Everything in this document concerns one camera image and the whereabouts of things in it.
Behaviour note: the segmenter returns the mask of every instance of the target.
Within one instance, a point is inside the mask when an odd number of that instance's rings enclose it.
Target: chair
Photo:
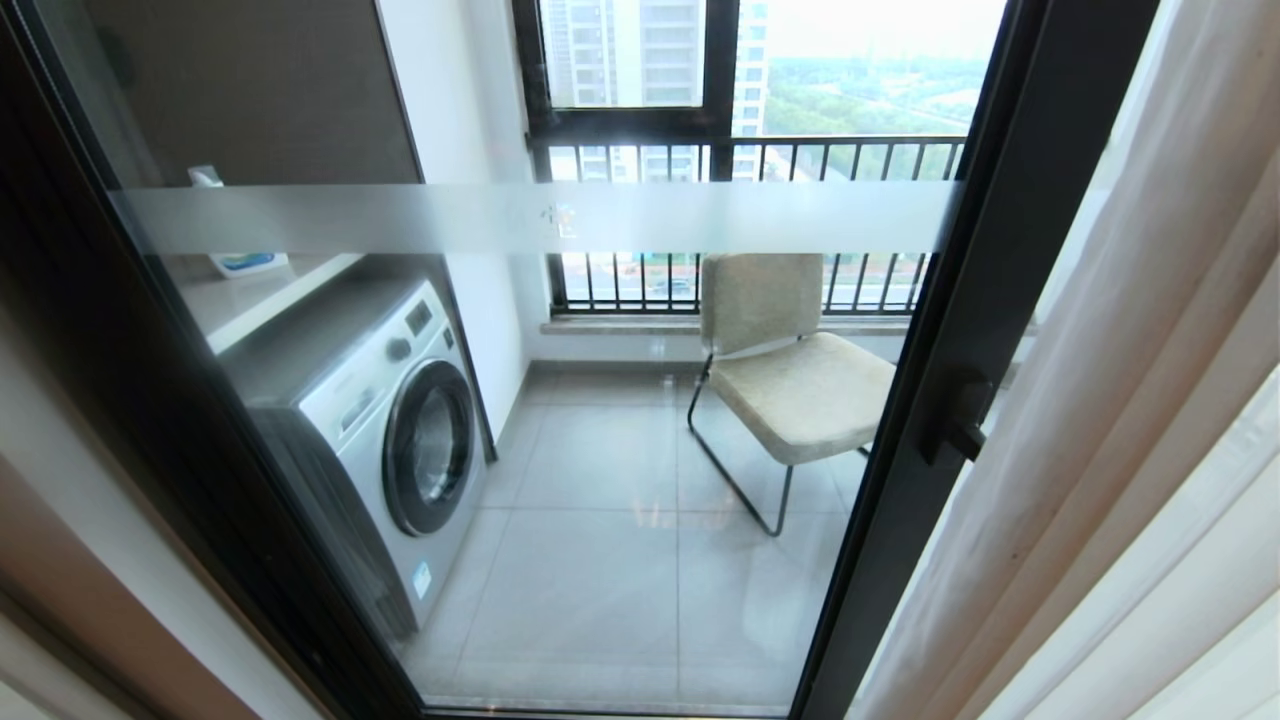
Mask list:
[[[707,363],[689,404],[689,429],[769,537],[782,533],[796,465],[864,445],[888,398],[895,368],[856,345],[820,333],[822,255],[708,255],[703,260],[701,336]],[[748,350],[792,340],[749,355]],[[694,427],[710,384],[774,460],[787,466],[777,524],[768,523]]]

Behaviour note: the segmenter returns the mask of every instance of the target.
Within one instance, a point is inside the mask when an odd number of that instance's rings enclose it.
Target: front-loading washing machine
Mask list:
[[[366,619],[404,639],[422,626],[474,515],[483,433],[431,283],[358,270],[223,357]]]

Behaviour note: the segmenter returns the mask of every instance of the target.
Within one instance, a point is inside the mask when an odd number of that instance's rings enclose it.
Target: washing machine control panel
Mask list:
[[[447,329],[438,304],[429,287],[412,295],[302,401],[302,411],[332,447],[394,397],[403,374]]]

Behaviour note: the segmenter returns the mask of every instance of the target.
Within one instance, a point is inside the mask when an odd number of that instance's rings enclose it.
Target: window sill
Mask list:
[[[823,318],[818,329],[838,336],[902,336],[910,318]],[[572,336],[696,336],[696,315],[563,315],[539,328],[541,334]]]

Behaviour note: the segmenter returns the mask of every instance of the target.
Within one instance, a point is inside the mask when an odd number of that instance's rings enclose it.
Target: washing machine knob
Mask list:
[[[408,341],[402,337],[393,337],[387,341],[387,359],[392,363],[399,363],[401,360],[408,357],[408,354],[412,351],[413,346],[411,346]]]

